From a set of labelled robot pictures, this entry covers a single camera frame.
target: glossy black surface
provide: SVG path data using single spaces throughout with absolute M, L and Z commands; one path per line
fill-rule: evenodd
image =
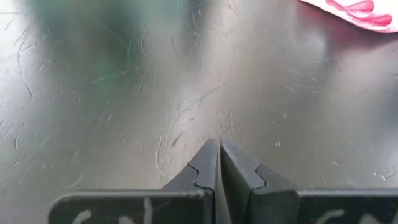
M 395 187 L 398 36 L 296 0 L 0 0 L 0 223 L 157 189 L 208 138 L 300 187 Z

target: black plastic part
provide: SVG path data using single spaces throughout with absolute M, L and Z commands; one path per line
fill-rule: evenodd
M 215 223 L 215 189 L 219 144 L 208 140 L 184 169 L 160 190 L 89 190 L 59 199 L 49 213 L 50 224 Z
M 245 223 L 252 190 L 265 186 L 264 181 L 256 174 L 260 163 L 229 142 L 223 141 L 220 164 L 231 222 Z
M 160 190 L 75 192 L 58 200 L 50 224 L 158 224 L 216 221 L 220 145 L 209 140 Z M 297 190 L 228 142 L 222 183 L 233 224 L 398 224 L 398 190 Z
M 398 224 L 398 190 L 297 190 L 228 142 L 220 164 L 234 224 Z

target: black tabletop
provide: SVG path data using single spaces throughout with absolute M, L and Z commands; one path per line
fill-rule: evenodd
M 296 0 L 0 1 L 0 223 L 157 189 L 208 138 L 300 187 L 395 187 L 398 36 Z

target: red and white object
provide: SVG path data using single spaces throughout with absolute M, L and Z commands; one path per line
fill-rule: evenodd
M 398 0 L 301 0 L 358 27 L 380 33 L 398 32 Z

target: black plastic piece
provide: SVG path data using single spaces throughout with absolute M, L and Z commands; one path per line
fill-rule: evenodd
M 223 141 L 219 149 L 218 141 L 207 141 L 160 190 L 90 190 L 66 195 L 52 207 L 49 223 L 213 224 L 215 206 L 222 204 L 216 203 L 220 165 L 233 224 L 398 224 L 398 190 L 297 190 L 229 142 Z
M 213 224 L 219 146 L 216 140 L 208 140 L 160 190 L 89 190 L 66 195 L 52 207 L 49 223 Z
M 398 190 L 297 190 L 228 142 L 220 164 L 233 224 L 398 224 Z

